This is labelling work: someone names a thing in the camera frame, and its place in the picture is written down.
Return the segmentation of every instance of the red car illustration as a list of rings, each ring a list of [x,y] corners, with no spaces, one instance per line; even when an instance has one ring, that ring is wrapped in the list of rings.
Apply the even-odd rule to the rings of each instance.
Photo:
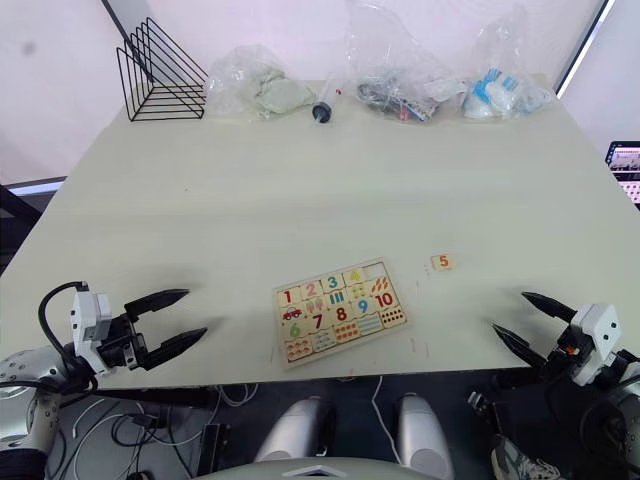
[[[291,320],[292,318],[298,318],[300,315],[302,315],[302,310],[299,308],[289,307],[289,309],[282,314],[282,319]]]

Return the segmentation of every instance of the wooden number puzzle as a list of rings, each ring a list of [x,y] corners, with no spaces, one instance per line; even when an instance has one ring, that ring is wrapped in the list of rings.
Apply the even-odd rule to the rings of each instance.
[[[311,362],[406,325],[382,259],[274,289],[285,368]]]

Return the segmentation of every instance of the white wall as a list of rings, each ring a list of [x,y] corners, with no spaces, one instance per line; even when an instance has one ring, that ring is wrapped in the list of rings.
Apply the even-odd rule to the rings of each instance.
[[[602,153],[640,140],[640,1],[616,0],[562,97]]]
[[[343,0],[111,0],[125,28],[152,16],[201,66],[237,45],[270,47],[300,78],[343,56]],[[515,0],[379,0],[454,67]],[[553,83],[601,0],[527,0],[528,66]],[[123,105],[119,34],[98,0],[0,2],[0,181],[67,175]]]

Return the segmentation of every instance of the plastic bag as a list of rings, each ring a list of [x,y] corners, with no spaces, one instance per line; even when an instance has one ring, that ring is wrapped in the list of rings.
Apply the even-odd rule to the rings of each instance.
[[[475,48],[475,57],[481,59],[480,73],[464,101],[465,117],[509,119],[551,101],[551,92],[536,85],[524,68],[527,26],[526,10],[515,5],[509,14],[482,29]]]
[[[421,123],[466,92],[465,82],[427,52],[392,11],[357,0],[347,8],[348,80],[360,101],[401,121]]]
[[[271,118],[314,102],[315,93],[285,75],[278,59],[262,45],[233,49],[211,66],[205,85],[206,111],[222,117]]]

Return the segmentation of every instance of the shoe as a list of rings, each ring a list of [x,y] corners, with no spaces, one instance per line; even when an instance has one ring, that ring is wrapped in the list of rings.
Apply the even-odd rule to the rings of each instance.
[[[553,465],[540,459],[532,461],[504,435],[497,435],[497,438],[498,444],[491,452],[491,465],[497,480],[565,480]]]

